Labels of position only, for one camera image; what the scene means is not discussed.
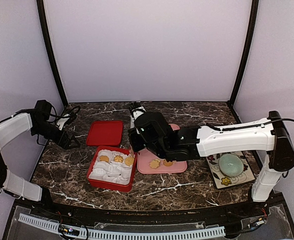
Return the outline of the flower cookie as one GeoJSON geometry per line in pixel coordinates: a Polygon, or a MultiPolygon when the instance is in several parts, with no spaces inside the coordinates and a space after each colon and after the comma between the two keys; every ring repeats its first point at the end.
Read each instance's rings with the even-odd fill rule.
{"type": "Polygon", "coordinates": [[[110,159],[109,159],[109,157],[107,155],[101,155],[99,157],[99,161],[100,162],[107,162],[108,163],[110,161],[110,159]]]}
{"type": "Polygon", "coordinates": [[[154,159],[150,162],[149,166],[150,168],[152,169],[157,169],[158,167],[160,167],[160,164],[161,164],[161,160],[159,159],[154,159]]]}

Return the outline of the red box lid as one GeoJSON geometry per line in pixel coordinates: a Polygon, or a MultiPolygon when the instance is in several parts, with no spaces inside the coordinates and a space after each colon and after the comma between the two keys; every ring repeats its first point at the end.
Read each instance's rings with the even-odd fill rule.
{"type": "Polygon", "coordinates": [[[122,141],[123,122],[121,120],[94,121],[89,129],[87,146],[119,146],[122,141]]]}

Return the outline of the red cookie box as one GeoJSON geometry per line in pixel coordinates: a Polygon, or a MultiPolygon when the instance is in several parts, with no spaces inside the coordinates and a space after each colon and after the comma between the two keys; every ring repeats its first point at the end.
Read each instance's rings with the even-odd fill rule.
{"type": "Polygon", "coordinates": [[[129,149],[99,146],[87,172],[91,186],[119,192],[132,189],[137,155],[129,149]]]}

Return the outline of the swirl butter cookie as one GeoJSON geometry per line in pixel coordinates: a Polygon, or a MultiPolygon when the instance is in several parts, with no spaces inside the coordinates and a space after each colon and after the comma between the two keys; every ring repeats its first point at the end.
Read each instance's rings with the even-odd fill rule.
{"type": "Polygon", "coordinates": [[[123,162],[123,157],[121,155],[116,155],[113,159],[114,162],[122,163],[123,162]]]}

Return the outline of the round waffle cookie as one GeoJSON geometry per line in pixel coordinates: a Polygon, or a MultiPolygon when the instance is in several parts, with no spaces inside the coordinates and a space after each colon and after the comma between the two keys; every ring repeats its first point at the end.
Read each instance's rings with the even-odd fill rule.
{"type": "Polygon", "coordinates": [[[125,160],[124,160],[125,165],[127,165],[127,166],[133,165],[134,161],[135,161],[135,159],[131,156],[125,158],[125,160]]]}

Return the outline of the metal serving tongs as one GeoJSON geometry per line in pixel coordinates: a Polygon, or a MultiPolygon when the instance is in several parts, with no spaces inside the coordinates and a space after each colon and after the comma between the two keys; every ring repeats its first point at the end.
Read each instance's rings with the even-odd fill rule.
{"type": "Polygon", "coordinates": [[[145,142],[141,137],[139,131],[136,129],[134,121],[146,111],[139,101],[131,102],[129,104],[130,112],[130,129],[128,130],[130,148],[134,153],[137,153],[145,148],[145,142]]]}

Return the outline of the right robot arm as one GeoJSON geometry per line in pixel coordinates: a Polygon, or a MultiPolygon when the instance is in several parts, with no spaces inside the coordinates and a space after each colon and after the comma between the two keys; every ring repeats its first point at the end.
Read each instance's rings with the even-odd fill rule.
{"type": "Polygon", "coordinates": [[[210,155],[266,151],[265,161],[251,188],[251,199],[242,205],[242,213],[254,216],[261,202],[269,198],[281,175],[294,167],[294,146],[277,111],[267,118],[235,125],[185,127],[173,130],[160,112],[140,107],[130,110],[130,146],[134,152],[148,149],[168,161],[199,160],[210,155]]]}

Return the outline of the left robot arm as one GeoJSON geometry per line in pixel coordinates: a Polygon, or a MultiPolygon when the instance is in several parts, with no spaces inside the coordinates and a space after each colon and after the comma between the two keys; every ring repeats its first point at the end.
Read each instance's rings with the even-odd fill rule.
{"type": "Polygon", "coordinates": [[[6,192],[18,199],[38,202],[37,209],[46,218],[53,218],[57,214],[57,206],[52,203],[50,191],[46,187],[31,183],[10,171],[3,159],[2,149],[28,131],[33,135],[51,140],[65,150],[80,147],[80,143],[74,135],[48,121],[50,116],[50,113],[28,109],[0,122],[0,193],[6,192]]]}

